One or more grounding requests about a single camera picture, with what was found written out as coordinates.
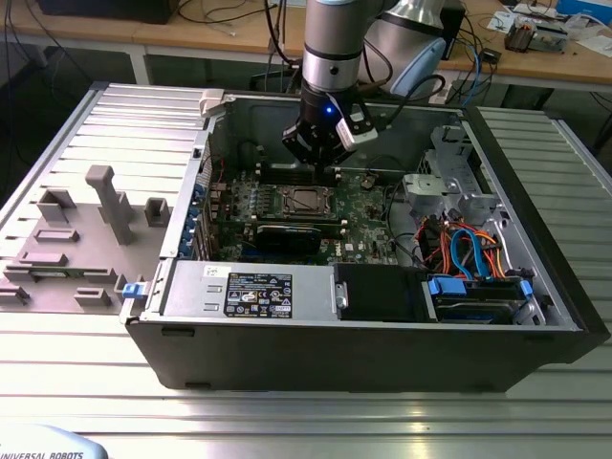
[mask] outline gray 3d printed part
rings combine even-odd
[[[78,232],[75,229],[39,229],[34,239],[38,242],[76,242]]]
[[[19,258],[19,263],[44,266],[66,266],[68,257],[63,253],[42,253],[26,251]]]
[[[151,228],[167,228],[170,222],[170,209],[165,199],[149,198],[144,205],[146,223]]]
[[[104,289],[92,289],[80,287],[76,289],[76,302],[83,307],[86,306],[110,306],[110,296]]]
[[[83,277],[85,277],[90,284],[112,284],[117,280],[117,274],[113,268],[87,271],[83,273]]]
[[[117,242],[121,246],[127,246],[134,239],[134,234],[127,224],[117,192],[113,187],[114,175],[111,166],[94,164],[87,171],[85,182],[96,190],[106,220],[115,233]]]
[[[3,304],[26,304],[30,296],[21,287],[6,285],[0,287],[0,303]]]
[[[119,199],[119,207],[121,209],[123,218],[125,218],[126,222],[131,222],[132,218],[134,218],[134,209],[130,205],[130,202],[127,200],[127,194],[125,191],[119,191],[117,193],[117,198]],[[104,213],[104,208],[100,206],[98,208],[99,216],[102,217],[102,222],[108,225],[108,220],[106,219],[106,214]]]
[[[48,189],[36,204],[43,218],[51,226],[68,222],[64,208],[75,208],[75,202],[65,189]]]

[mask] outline wire bundle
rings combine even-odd
[[[465,223],[450,222],[445,225],[443,222],[430,222],[425,219],[414,236],[417,247],[426,231],[433,232],[436,228],[440,229],[437,235],[440,247],[423,261],[429,271],[473,280],[474,275],[468,268],[470,260],[473,259],[479,277],[507,278],[501,263],[501,245],[486,232]],[[461,242],[470,243],[470,249],[462,261],[459,258]]]

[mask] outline cable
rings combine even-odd
[[[435,96],[447,86],[446,79],[441,75],[429,75],[429,76],[425,76],[419,79],[414,84],[414,86],[412,86],[410,91],[408,91],[407,94],[404,96],[404,98],[402,99],[402,102],[400,103],[400,105],[398,105],[398,108],[395,110],[395,112],[393,112],[393,114],[389,117],[389,121],[387,125],[390,125],[397,117],[400,116],[400,113],[402,113],[402,110],[404,110],[404,107],[406,106],[407,103],[411,101],[415,101],[415,100],[410,100],[410,98],[414,95],[414,93],[416,93],[419,90],[421,86],[423,86],[428,81],[432,81],[434,79],[437,79],[438,81],[440,81],[440,86],[436,88],[433,92],[431,92],[431,94],[426,96],[426,98],[431,98],[432,96]]]
[[[186,2],[183,3],[183,5],[181,5],[178,9],[177,9],[177,13],[179,14],[179,16],[181,16],[185,21],[189,21],[189,22],[193,22],[195,24],[222,24],[224,22],[230,22],[230,21],[236,21],[238,19],[242,19],[243,17],[247,17],[247,16],[252,16],[254,14],[258,14],[260,12],[264,12],[265,10],[255,10],[255,11],[250,11],[250,12],[246,12],[244,14],[240,14],[238,16],[234,16],[234,17],[228,17],[226,19],[219,19],[216,21],[202,21],[200,19],[193,19],[192,17],[188,17],[185,16],[185,14],[183,13],[183,8],[186,7],[189,3],[191,3],[193,0],[187,0]],[[238,7],[225,7],[228,10],[233,10],[233,8],[238,8]],[[276,8],[276,5],[272,5],[270,7],[270,9]],[[215,10],[211,10],[208,12],[208,14],[210,14],[213,11],[219,11],[219,9],[215,9]]]
[[[389,232],[389,235],[391,236],[391,240],[395,241],[395,245],[398,249],[400,249],[401,251],[403,251],[406,255],[408,255],[410,257],[410,259],[412,259],[412,262],[418,266],[421,266],[423,268],[425,268],[426,270],[429,271],[429,268],[427,266],[425,266],[425,264],[414,254],[412,254],[412,252],[410,252],[406,247],[404,247],[402,244],[400,244],[398,242],[398,237],[400,236],[395,236],[395,234],[393,234],[393,230],[391,229],[391,208],[393,207],[393,202],[395,201],[395,196],[398,194],[398,191],[400,189],[400,186],[402,186],[403,183],[402,179],[401,181],[398,182],[398,184],[395,186],[395,189],[393,190],[393,194],[391,195],[391,201],[389,202],[389,205],[386,206],[388,211],[386,213],[386,228],[387,231]]]
[[[604,96],[602,96],[600,93],[591,93],[594,94],[595,96],[597,96],[598,98],[602,98],[603,100],[605,100],[608,103],[612,103],[612,100],[610,100],[609,98],[605,98]]]
[[[372,69],[370,69],[370,61],[367,58],[367,50],[363,47],[363,65],[365,66],[365,72],[367,73],[367,77],[370,78],[370,83],[375,83],[376,80],[372,75]]]
[[[506,273],[504,273],[504,269],[501,267],[501,250],[497,250],[497,269],[499,270],[499,275],[502,276],[502,278],[506,278]]]
[[[405,166],[402,164],[402,162],[398,158],[396,158],[393,155],[387,155],[387,154],[378,155],[378,156],[372,158],[368,162],[368,164],[366,165],[366,168],[369,169],[370,167],[372,167],[373,163],[375,163],[378,160],[382,160],[382,159],[388,159],[388,160],[392,161],[393,163],[397,164],[401,168],[402,171],[406,171]]]
[[[471,85],[471,91],[468,98],[463,102],[463,106],[465,107],[470,103],[470,100],[474,97],[474,92],[476,91],[476,87],[478,85],[478,78],[480,78],[480,58],[478,57],[478,52],[476,49],[468,43],[464,42],[464,45],[469,47],[471,51],[474,53],[474,65],[476,66],[476,78],[474,79],[473,84]]]
[[[476,234],[474,233],[474,231],[472,231],[471,229],[461,228],[452,235],[452,239],[450,241],[450,257],[452,258],[452,263],[457,267],[459,271],[461,271],[463,274],[466,275],[468,280],[473,280],[473,276],[460,263],[459,256],[457,255],[457,243],[459,242],[459,239],[461,238],[463,234],[467,234],[471,239],[471,243],[473,244],[474,261],[476,262],[476,269],[478,270],[478,274],[480,274],[482,277],[489,277],[490,274],[487,269],[487,265],[483,262],[483,259],[482,259],[482,251],[480,248],[480,242],[478,241],[478,238],[476,237]]]
[[[73,63],[73,65],[78,69],[78,71],[85,77],[85,79],[87,79],[89,81],[89,83],[93,83],[94,81],[91,79],[91,77],[87,74],[87,72],[85,72],[83,70],[83,68],[77,64],[77,62],[73,59],[73,57],[66,51],[66,49],[61,46],[59,44],[59,42],[55,39],[55,37],[53,35],[51,35],[51,32],[49,32],[47,30],[47,28],[45,26],[42,25],[42,22],[40,22],[40,20],[36,17],[36,15],[34,14],[34,11],[32,10],[32,7],[30,6],[30,3],[28,2],[28,0],[25,0],[25,4],[26,4],[26,8],[28,9],[28,11],[30,12],[30,15],[32,16],[32,18],[34,19],[34,21],[36,21],[36,23],[40,26],[40,28],[45,32],[45,34],[47,36],[49,36],[49,38],[52,39],[52,41],[55,43],[55,45],[57,46],[57,48],[59,48],[60,50],[62,50],[65,54],[66,57],[68,57],[70,59],[70,61]]]
[[[593,100],[601,107],[603,108],[603,110],[605,110],[608,113],[612,113],[612,108],[606,107],[598,98],[597,96],[600,96],[597,93],[589,93],[591,95],[591,97],[593,98]],[[608,100],[607,98],[603,98],[605,101],[612,103],[612,101]]]
[[[268,32],[270,33],[270,39],[271,39],[272,43],[274,44],[274,48],[276,49],[276,52],[278,53],[280,58],[283,59],[285,62],[287,62],[290,66],[296,65],[297,61],[293,60],[293,59],[289,59],[285,55],[285,53],[283,53],[283,50],[280,49],[280,45],[278,44],[278,39],[276,38],[276,35],[274,35],[274,28],[273,28],[273,24],[272,24],[272,16],[270,15],[270,10],[275,5],[273,5],[273,7],[268,5],[268,0],[263,0],[263,2],[264,2],[263,12],[266,13],[265,15],[266,15],[266,22],[268,23]]]
[[[274,24],[274,29],[273,29],[273,34],[275,37],[280,36],[280,18],[282,17],[282,13],[283,13],[284,2],[285,0],[280,0],[278,2],[278,12],[276,14],[276,22]],[[276,51],[272,50],[270,54],[268,55],[268,64],[266,65],[266,74],[264,75],[264,92],[266,93],[268,92],[268,78],[270,76],[270,70],[272,69],[272,59],[274,58],[275,54],[276,54]],[[280,79],[281,89],[282,89],[282,84],[283,84],[283,80],[282,80],[282,75],[281,75],[281,79]]]
[[[382,62],[384,62],[384,65],[386,65],[386,69],[388,71],[386,78],[380,81],[376,81],[376,80],[372,81],[373,83],[377,83],[377,84],[380,83],[381,86],[384,86],[386,83],[391,81],[391,78],[393,78],[393,65],[391,65],[391,62],[389,61],[389,59],[386,58],[386,55],[381,53],[381,51],[376,46],[374,46],[372,43],[370,43],[367,38],[363,39],[363,43],[365,43],[365,46],[367,46],[370,50],[372,50],[374,54],[377,55],[382,60]],[[363,47],[363,55],[367,55],[365,47]]]

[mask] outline table leg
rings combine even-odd
[[[129,54],[136,83],[141,85],[151,84],[153,78],[151,78],[149,68],[146,65],[146,55],[144,51],[131,51]]]

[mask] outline wooden desk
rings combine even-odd
[[[41,31],[23,4],[13,0],[12,19],[24,43],[49,45],[51,40]],[[208,10],[226,6],[225,0],[205,0]],[[3,11],[6,0],[0,0]],[[495,82],[582,91],[612,92],[612,59],[571,43],[564,55],[529,52],[512,53],[504,49],[503,33],[486,30],[488,14],[501,10],[497,0],[466,0],[476,34],[486,46],[502,53]],[[220,11],[223,19],[258,10],[259,0],[249,0],[236,10]],[[265,62],[268,59],[269,34],[263,13],[232,22],[235,36],[203,24],[187,22],[178,15],[166,25],[143,24],[110,19],[45,16],[37,5],[34,13],[54,37],[67,48],[84,48],[127,53],[139,84],[149,84],[147,55],[174,55],[203,59]],[[287,14],[286,52],[300,56],[303,48],[305,10],[290,8]],[[184,14],[202,19],[199,0],[184,9]],[[454,80],[470,70],[471,62],[462,45],[457,45],[450,61],[440,64],[447,79]]]

